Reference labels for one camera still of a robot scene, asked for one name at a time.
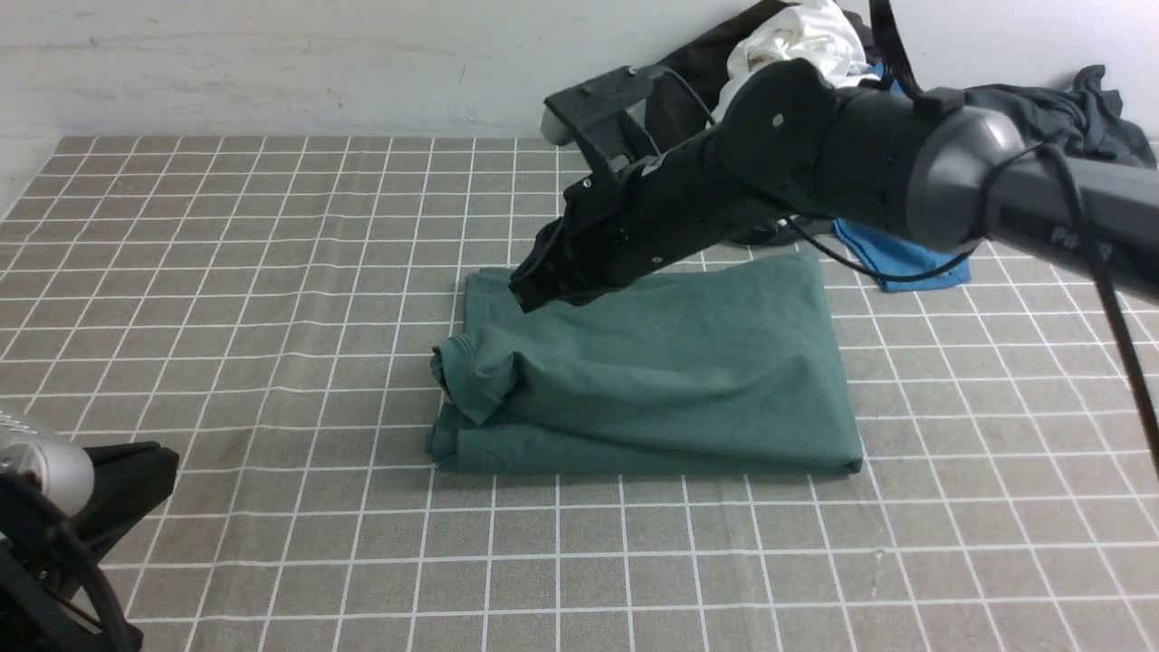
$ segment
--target white wall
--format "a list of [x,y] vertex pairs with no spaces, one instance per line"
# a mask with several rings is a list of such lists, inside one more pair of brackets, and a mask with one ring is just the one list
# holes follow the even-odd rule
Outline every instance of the white wall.
[[[0,137],[527,134],[544,95],[749,0],[3,0]],[[865,10],[867,0],[845,0]],[[1159,134],[1159,1],[895,0],[923,83],[1107,63]]]

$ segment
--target black cloth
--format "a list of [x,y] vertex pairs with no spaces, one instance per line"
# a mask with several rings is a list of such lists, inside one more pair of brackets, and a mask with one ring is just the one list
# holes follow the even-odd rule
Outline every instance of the black cloth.
[[[760,0],[657,63],[687,80],[705,105],[713,109],[720,103],[721,88],[728,82],[726,64],[736,44],[751,36],[781,9],[792,6],[793,3],[780,0]],[[845,12],[845,17],[861,38],[869,65],[876,64],[880,56],[873,44],[873,30],[853,12]],[[644,110],[644,126],[662,152],[700,133],[707,120],[705,111],[678,83],[666,76],[657,81]]]
[[1069,156],[1154,169],[1143,130],[1122,118],[1118,90],[1102,89],[1106,73],[1106,66],[1087,66],[1074,75],[1071,90],[978,86],[965,91],[965,103],[1005,113],[1028,145],[1051,142]]

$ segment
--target blue cloth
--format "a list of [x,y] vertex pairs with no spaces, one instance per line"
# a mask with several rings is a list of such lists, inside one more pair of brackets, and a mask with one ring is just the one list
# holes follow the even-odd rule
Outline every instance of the blue cloth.
[[[883,68],[881,64],[873,67],[875,74],[882,74]],[[901,94],[902,89],[894,83],[894,93]],[[881,271],[882,273],[891,273],[895,276],[907,276],[912,273],[921,273],[923,271],[928,271],[935,266],[946,264],[953,255],[946,255],[940,251],[932,251],[925,247],[919,247],[901,240],[881,230],[875,230],[867,226],[860,226],[858,224],[848,222],[844,219],[833,220],[833,233],[837,234],[841,242],[845,242],[855,256],[869,269],[874,271]],[[882,291],[885,292],[906,292],[914,290],[940,290],[942,287],[953,287],[954,285],[960,285],[970,279],[970,263],[969,261],[962,261],[960,264],[946,271],[934,276],[933,278],[926,278],[925,280],[918,280],[916,283],[898,283],[894,280],[877,280],[881,285]]]

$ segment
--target black cable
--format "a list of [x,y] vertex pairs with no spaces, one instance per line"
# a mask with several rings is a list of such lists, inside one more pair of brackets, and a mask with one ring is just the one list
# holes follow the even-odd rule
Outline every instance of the black cable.
[[101,622],[101,627],[109,636],[109,643],[114,652],[133,652],[136,644],[132,635],[129,633],[129,624],[125,622],[124,611],[117,605],[117,594],[109,585],[108,578],[96,566],[90,551],[85,548],[76,533],[68,525],[68,519],[48,498],[23,478],[8,485],[17,492],[29,507],[41,514],[41,518],[49,523],[45,533],[50,540],[50,545],[63,550],[66,554],[66,567],[61,571],[72,574],[88,595],[89,603]]
[[889,0],[869,0],[869,28],[873,30],[874,45],[881,50],[882,76],[896,80],[911,100],[920,95],[921,87],[913,76],[913,67],[902,45],[902,35],[897,30]]
[[[756,185],[746,185],[746,188],[748,188],[749,192],[751,192],[755,197],[757,197],[758,199],[760,199],[763,203],[765,203],[765,204],[767,204],[770,206],[778,206],[778,205],[780,205],[780,202],[777,200],[777,197],[773,197],[772,195],[770,195],[768,192],[766,192],[764,189],[758,188]],[[946,273],[947,271],[949,271],[950,269],[954,269],[958,264],[962,264],[962,262],[965,258],[970,257],[970,254],[972,254],[974,249],[976,248],[976,247],[971,247],[970,250],[962,251],[962,252],[957,254],[956,256],[949,258],[945,264],[940,264],[940,265],[938,265],[938,266],[935,266],[933,269],[930,269],[927,271],[923,271],[920,273],[911,273],[911,274],[905,274],[905,276],[898,276],[898,274],[895,274],[895,273],[884,273],[884,272],[877,271],[875,269],[869,269],[868,266],[865,266],[863,264],[858,264],[858,263],[853,262],[852,259],[843,256],[841,254],[834,251],[833,249],[826,247],[819,240],[817,240],[816,237],[814,237],[812,235],[810,235],[808,230],[806,230],[804,228],[802,228],[800,224],[797,224],[796,221],[794,221],[794,219],[793,219],[794,217],[809,217],[809,218],[812,218],[812,219],[833,219],[832,217],[829,217],[829,215],[825,215],[825,214],[803,213],[803,214],[793,215],[793,217],[789,217],[789,218],[785,219],[785,224],[789,228],[793,228],[794,230],[796,230],[797,234],[801,235],[801,237],[804,241],[807,241],[810,244],[812,244],[814,247],[816,247],[821,252],[828,255],[829,257],[831,257],[834,261],[839,262],[840,264],[843,264],[843,265],[852,269],[853,271],[857,271],[859,273],[865,273],[866,276],[869,276],[870,278],[874,278],[876,280],[888,280],[890,283],[917,283],[918,280],[925,280],[927,278],[933,278],[934,276],[941,276],[942,273]]]
[[73,605],[72,600],[65,598],[64,595],[60,595],[52,587],[49,587],[49,586],[45,586],[45,585],[41,585],[41,588],[44,589],[44,593],[49,594],[49,598],[56,600],[58,603],[60,603],[61,607],[64,607],[65,609],[67,609],[70,614],[76,616],[76,618],[79,618],[81,621],[85,621],[85,623],[90,627],[90,629],[88,631],[90,631],[90,632],[92,631],[100,631],[102,629],[100,621],[97,621],[96,618],[94,618],[92,615],[89,615],[83,609],[80,609],[79,607],[76,607],[75,605]]
[[708,119],[708,124],[716,124],[716,118],[713,117],[713,111],[708,110],[708,104],[705,104],[705,101],[700,98],[700,93],[697,93],[697,89],[693,88],[691,83],[688,83],[687,79],[684,79],[683,76],[680,76],[680,73],[676,72],[675,69],[665,65],[656,64],[649,67],[658,69],[662,73],[676,80],[676,82],[680,85],[680,88],[684,88],[684,91],[687,93],[688,96],[697,102],[697,104],[700,107],[700,110],[705,111],[705,118]]
[[1083,193],[1079,191],[1071,167],[1066,162],[1066,155],[1055,145],[1043,145],[1036,147],[1038,156],[1047,159],[1055,167],[1058,181],[1062,184],[1063,197],[1066,200],[1066,210],[1070,212],[1071,221],[1079,234],[1083,256],[1091,269],[1091,278],[1094,280],[1095,290],[1099,292],[1099,300],[1102,309],[1107,314],[1110,323],[1110,332],[1115,337],[1115,346],[1118,349],[1118,357],[1123,360],[1123,371],[1127,374],[1127,384],[1131,388],[1135,397],[1135,408],[1139,413],[1139,422],[1143,424],[1143,433],[1146,435],[1147,447],[1151,449],[1151,462],[1159,472],[1159,420],[1156,419],[1154,404],[1151,401],[1151,393],[1147,391],[1147,382],[1143,375],[1143,366],[1139,365],[1139,357],[1131,342],[1131,332],[1127,328],[1127,320],[1123,317],[1123,308],[1118,303],[1115,294],[1115,284],[1107,269],[1107,261],[1099,252],[1095,240],[1095,225],[1086,212],[1083,202]]

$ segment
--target white cloth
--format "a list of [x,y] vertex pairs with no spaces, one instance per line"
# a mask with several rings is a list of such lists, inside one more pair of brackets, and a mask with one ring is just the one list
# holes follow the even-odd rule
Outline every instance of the white cloth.
[[768,64],[807,59],[834,87],[857,86],[868,74],[865,50],[853,25],[833,0],[802,0],[765,21],[728,57],[729,80],[713,117],[724,117],[729,102],[753,73]]

